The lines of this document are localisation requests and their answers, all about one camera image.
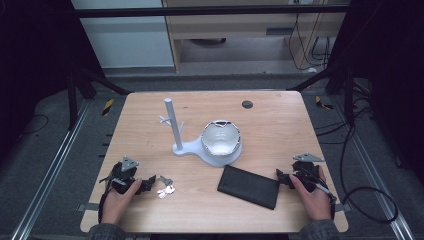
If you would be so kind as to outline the white cabinet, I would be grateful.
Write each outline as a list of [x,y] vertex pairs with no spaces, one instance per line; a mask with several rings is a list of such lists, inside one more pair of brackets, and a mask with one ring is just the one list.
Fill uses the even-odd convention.
[[[76,10],[162,7],[161,0],[71,0]],[[104,69],[173,67],[165,18],[81,18]]]

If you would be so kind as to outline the metal floor rail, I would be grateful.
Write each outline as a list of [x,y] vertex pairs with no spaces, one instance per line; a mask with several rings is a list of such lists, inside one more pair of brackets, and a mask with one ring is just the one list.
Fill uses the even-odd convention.
[[[383,181],[382,176],[377,171],[370,155],[365,149],[362,140],[355,132],[354,125],[351,126],[348,124],[344,116],[343,102],[338,97],[331,97],[331,101],[333,102],[335,111],[339,115],[340,119],[346,123],[344,128],[346,129],[347,134],[345,140],[343,141],[343,150],[339,164],[340,181],[345,199],[349,200],[354,193],[359,191],[371,192],[375,195],[379,208],[381,209],[384,216],[382,218],[378,218],[377,216],[373,216],[371,213],[365,214],[364,210],[361,208],[358,208],[357,211],[360,212],[364,217],[368,218],[370,221],[389,225],[397,240],[416,240],[406,219],[404,218],[401,210],[394,200],[393,194],[389,191],[387,184]],[[357,155],[357,160],[368,181],[367,186],[354,187],[352,190],[347,190],[345,188],[343,178],[344,156],[348,144],[352,146],[353,151]]]
[[66,132],[66,135],[57,150],[52,163],[50,164],[42,182],[40,183],[32,201],[30,202],[25,214],[12,233],[11,240],[27,240],[33,226],[38,219],[41,210],[50,195],[51,189],[59,176],[62,166],[65,163],[68,154],[74,145],[78,133],[86,119],[87,112],[91,106],[91,100],[83,100],[81,109],[77,112],[77,120],[74,126]]

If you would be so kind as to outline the wooden shelf unit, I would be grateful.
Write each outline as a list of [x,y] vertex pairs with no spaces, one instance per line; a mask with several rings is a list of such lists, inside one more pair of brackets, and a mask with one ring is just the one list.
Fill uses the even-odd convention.
[[[239,5],[321,5],[344,4],[350,0],[161,0],[165,7]],[[166,18],[174,64],[180,66],[183,42],[188,39],[238,37],[283,37],[299,68],[307,65],[318,37],[335,37],[344,13],[291,13],[168,16]]]

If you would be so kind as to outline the white key rack stand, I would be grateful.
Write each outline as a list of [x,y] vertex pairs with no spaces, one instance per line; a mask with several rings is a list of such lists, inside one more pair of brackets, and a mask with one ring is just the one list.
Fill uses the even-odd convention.
[[168,124],[173,132],[175,143],[172,146],[172,151],[176,156],[186,156],[186,155],[196,155],[203,162],[210,166],[214,167],[224,167],[226,165],[232,164],[235,162],[242,153],[242,139],[241,145],[239,148],[229,156],[212,156],[207,150],[203,147],[201,142],[201,134],[197,139],[186,142],[182,140],[181,133],[184,126],[184,123],[178,125],[177,118],[174,111],[173,101],[170,98],[164,99],[165,107],[167,110],[167,117],[160,117],[162,123]]

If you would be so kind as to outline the black curtain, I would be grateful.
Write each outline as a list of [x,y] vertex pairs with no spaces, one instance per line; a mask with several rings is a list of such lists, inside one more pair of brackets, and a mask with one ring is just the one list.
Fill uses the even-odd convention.
[[0,166],[36,104],[67,88],[68,62],[103,76],[71,0],[0,0]]
[[397,155],[424,185],[424,0],[351,0],[330,60],[347,46]]

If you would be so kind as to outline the black wallet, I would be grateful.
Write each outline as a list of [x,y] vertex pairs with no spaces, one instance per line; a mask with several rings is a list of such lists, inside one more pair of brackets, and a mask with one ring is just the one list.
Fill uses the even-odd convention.
[[233,166],[225,166],[217,190],[273,210],[277,204],[279,182]]

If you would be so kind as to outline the person's right hand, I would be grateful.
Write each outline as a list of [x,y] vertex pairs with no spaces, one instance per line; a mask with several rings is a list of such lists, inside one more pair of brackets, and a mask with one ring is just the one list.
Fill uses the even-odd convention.
[[318,188],[313,192],[308,192],[303,183],[294,175],[290,175],[290,180],[303,202],[307,215],[312,221],[332,219],[330,200],[326,192]]

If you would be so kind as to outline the black metal stand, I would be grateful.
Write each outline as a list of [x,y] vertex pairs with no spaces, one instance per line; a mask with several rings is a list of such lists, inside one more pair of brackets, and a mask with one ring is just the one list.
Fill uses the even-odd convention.
[[67,77],[69,130],[74,128],[78,120],[76,91],[79,91],[84,99],[94,99],[96,96],[96,90],[94,89],[92,82],[99,83],[120,95],[130,94],[130,91],[115,85],[99,74],[96,74],[88,69],[74,67]]
[[344,88],[344,116],[349,125],[354,125],[353,113],[353,73],[354,68],[348,63],[335,63],[325,70],[315,74],[303,83],[288,88],[288,91],[301,92],[308,86],[311,86],[321,79],[328,78],[329,82],[325,91],[330,94],[336,94],[341,88]]

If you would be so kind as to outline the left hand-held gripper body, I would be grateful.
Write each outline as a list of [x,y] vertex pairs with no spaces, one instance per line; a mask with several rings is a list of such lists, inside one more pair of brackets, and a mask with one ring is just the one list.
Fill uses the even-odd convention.
[[114,165],[109,176],[112,188],[119,194],[126,193],[135,182],[135,173],[139,163],[124,156],[121,162]]

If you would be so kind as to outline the yellow black striped tape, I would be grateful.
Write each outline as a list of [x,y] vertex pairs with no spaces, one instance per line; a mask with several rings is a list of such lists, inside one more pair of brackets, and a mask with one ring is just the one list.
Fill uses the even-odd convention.
[[332,110],[333,109],[333,105],[332,104],[325,103],[320,96],[316,96],[315,97],[315,104],[318,107],[321,107],[323,109],[327,109],[327,110]]
[[113,103],[114,103],[114,99],[108,99],[106,101],[105,106],[104,106],[103,111],[102,111],[102,116],[108,115]]

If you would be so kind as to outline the silver key bunch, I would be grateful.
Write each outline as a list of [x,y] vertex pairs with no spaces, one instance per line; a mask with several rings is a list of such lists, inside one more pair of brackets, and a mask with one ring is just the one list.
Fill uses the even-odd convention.
[[160,189],[157,191],[157,195],[160,199],[165,198],[166,196],[172,194],[175,191],[175,187],[173,186],[172,179],[166,178],[164,176],[160,176],[158,180],[165,185],[163,189]]

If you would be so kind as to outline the black horizontal bar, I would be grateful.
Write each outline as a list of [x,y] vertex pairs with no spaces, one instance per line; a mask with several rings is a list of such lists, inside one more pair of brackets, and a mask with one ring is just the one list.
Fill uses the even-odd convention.
[[74,10],[73,14],[78,16],[79,18],[105,18],[240,14],[342,13],[347,12],[349,8],[349,4],[203,6],[166,8],[83,9]]

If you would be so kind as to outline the person's left hand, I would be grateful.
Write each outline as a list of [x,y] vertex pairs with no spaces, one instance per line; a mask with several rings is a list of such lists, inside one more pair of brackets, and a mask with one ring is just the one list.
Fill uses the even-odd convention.
[[103,204],[101,223],[118,225],[141,183],[141,179],[136,179],[124,194],[112,189]]

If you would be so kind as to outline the white bowl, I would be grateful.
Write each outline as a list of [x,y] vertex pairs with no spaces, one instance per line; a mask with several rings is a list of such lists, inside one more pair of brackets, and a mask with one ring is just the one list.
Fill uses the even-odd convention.
[[241,145],[240,130],[231,121],[212,121],[204,128],[201,142],[212,156],[229,156]]

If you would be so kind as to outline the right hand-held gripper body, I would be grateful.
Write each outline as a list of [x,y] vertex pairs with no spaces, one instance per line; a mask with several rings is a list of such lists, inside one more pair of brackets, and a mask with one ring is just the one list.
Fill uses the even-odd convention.
[[319,175],[319,166],[315,165],[315,162],[323,162],[324,159],[310,153],[295,155],[293,159],[295,160],[292,164],[294,175],[308,192],[313,192],[317,184],[323,183]]

